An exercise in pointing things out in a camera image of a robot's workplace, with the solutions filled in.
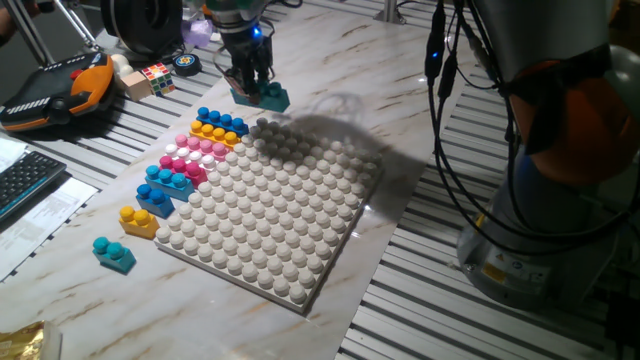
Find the gold foil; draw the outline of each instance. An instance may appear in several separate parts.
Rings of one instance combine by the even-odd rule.
[[[44,321],[13,333],[0,333],[0,360],[41,360]]]

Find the hockey puck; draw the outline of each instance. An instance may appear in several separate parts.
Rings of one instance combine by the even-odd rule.
[[[196,55],[185,54],[173,59],[173,68],[179,76],[193,76],[202,70],[202,64]]]

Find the white baseplate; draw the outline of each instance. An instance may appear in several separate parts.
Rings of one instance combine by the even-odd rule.
[[[381,175],[378,154],[260,119],[154,242],[304,313]]]

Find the keyboard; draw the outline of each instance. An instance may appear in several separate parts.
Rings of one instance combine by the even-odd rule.
[[[67,165],[32,151],[0,173],[0,222],[44,189]]]

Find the rubik's cube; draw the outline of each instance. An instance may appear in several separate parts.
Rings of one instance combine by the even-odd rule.
[[[156,96],[166,95],[176,89],[175,85],[173,85],[173,80],[171,80],[169,70],[162,64],[142,69],[142,73],[149,80],[151,90]]]

